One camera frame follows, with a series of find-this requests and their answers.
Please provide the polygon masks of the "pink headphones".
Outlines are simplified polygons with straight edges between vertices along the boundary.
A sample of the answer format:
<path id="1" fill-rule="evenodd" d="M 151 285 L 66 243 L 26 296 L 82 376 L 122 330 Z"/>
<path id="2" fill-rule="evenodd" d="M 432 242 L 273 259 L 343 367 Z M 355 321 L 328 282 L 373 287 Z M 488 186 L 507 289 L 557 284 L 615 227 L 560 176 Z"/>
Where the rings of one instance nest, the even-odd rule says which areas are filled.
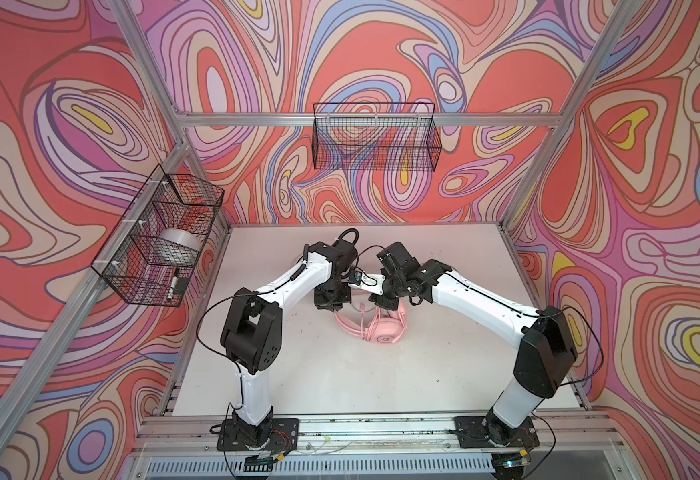
<path id="1" fill-rule="evenodd" d="M 365 342 L 396 344 L 408 331 L 408 312 L 402 303 L 395 310 L 367 306 L 365 303 L 351 304 L 351 307 L 359 314 L 356 320 L 337 311 L 334 313 L 335 321 L 342 330 Z"/>

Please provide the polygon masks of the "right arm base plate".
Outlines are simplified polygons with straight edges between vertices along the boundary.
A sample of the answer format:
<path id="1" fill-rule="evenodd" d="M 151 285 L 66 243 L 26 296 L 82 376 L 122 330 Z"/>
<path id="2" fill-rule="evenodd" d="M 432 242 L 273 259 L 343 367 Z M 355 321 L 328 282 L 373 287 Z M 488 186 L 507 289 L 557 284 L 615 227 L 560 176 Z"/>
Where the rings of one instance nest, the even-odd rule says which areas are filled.
<path id="1" fill-rule="evenodd" d="M 540 445 L 532 418 L 527 416 L 517 428 L 511 428 L 494 416 L 457 416 L 450 434 L 463 449 L 499 448 L 533 450 Z"/>

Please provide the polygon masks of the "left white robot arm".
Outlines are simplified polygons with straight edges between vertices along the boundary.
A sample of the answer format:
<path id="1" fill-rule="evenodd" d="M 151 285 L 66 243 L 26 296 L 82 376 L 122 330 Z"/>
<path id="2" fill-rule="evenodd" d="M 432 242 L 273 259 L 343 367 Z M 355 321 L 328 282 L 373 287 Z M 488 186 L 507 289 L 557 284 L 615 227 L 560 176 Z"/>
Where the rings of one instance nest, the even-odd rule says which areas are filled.
<path id="1" fill-rule="evenodd" d="M 319 310 L 339 311 L 351 301 L 345 277 L 358 258 L 356 228 L 327 244 L 303 249 L 300 262 L 256 289 L 239 289 L 231 300 L 220 338 L 225 356 L 239 370 L 241 404 L 223 424 L 225 433 L 248 448 L 265 446 L 273 435 L 269 372 L 281 348 L 284 314 L 312 294 Z"/>

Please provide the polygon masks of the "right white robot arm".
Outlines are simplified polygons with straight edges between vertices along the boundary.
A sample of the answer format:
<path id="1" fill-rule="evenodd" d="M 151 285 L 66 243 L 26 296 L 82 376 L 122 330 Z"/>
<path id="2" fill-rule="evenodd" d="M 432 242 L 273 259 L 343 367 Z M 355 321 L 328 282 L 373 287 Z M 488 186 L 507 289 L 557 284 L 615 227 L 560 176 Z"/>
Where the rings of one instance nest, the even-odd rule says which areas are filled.
<path id="1" fill-rule="evenodd" d="M 487 441 L 505 447 L 543 401 L 567 381 L 578 354 L 565 314 L 511 301 L 469 280 L 437 259 L 424 263 L 395 242 L 381 250 L 381 289 L 376 305 L 398 306 L 401 298 L 454 310 L 498 335 L 516 350 L 512 378 L 483 420 Z"/>

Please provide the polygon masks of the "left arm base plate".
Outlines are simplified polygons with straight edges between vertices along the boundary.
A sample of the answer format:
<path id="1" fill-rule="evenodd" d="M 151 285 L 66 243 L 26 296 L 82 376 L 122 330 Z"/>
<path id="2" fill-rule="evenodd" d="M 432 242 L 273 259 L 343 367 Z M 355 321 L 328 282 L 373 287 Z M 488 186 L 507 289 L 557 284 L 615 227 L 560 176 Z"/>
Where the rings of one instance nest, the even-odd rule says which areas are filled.
<path id="1" fill-rule="evenodd" d="M 285 453 L 298 446 L 300 420 L 296 417 L 265 419 L 253 426 L 234 416 L 210 431 L 217 434 L 216 449 L 220 452 Z"/>

